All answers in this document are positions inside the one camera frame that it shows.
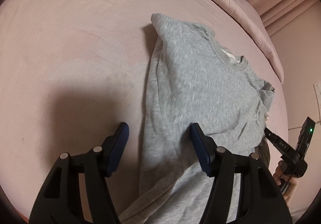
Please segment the person's right hand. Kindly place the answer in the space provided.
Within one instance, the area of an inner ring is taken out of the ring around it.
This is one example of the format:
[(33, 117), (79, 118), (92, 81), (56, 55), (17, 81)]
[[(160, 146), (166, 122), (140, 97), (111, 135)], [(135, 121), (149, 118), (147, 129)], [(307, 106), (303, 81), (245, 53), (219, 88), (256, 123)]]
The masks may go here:
[(283, 161), (280, 160), (278, 162), (278, 166), (275, 169), (275, 172), (273, 174), (273, 179), (275, 180), (275, 182), (278, 186), (281, 185), (281, 180), (284, 180), (285, 182), (289, 182), (290, 186), (283, 195), (283, 198), (284, 198), (286, 204), (289, 206), (290, 202), (292, 201), (292, 198), (296, 192), (296, 189), (298, 187), (300, 179), (295, 175), (284, 175), (283, 171), (281, 169), (282, 164), (283, 164)]

